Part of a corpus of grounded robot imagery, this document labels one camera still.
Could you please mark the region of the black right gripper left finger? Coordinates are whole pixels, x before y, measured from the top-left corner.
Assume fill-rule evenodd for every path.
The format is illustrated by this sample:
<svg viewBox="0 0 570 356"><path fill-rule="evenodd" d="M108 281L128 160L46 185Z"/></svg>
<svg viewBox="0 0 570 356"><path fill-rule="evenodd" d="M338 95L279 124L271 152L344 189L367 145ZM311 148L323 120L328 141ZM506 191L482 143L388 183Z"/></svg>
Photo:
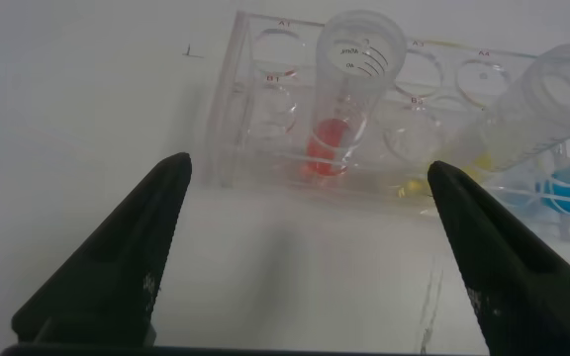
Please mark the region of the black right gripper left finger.
<svg viewBox="0 0 570 356"><path fill-rule="evenodd" d="M22 343L141 346L192 175L162 159L14 314Z"/></svg>

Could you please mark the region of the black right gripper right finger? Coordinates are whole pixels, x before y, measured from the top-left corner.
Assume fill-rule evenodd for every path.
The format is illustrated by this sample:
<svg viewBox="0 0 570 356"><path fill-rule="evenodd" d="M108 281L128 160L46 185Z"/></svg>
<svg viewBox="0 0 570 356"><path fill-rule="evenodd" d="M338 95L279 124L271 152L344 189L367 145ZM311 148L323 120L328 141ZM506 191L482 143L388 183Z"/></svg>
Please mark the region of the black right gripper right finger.
<svg viewBox="0 0 570 356"><path fill-rule="evenodd" d="M460 169L427 181L490 353L570 355L570 264Z"/></svg>

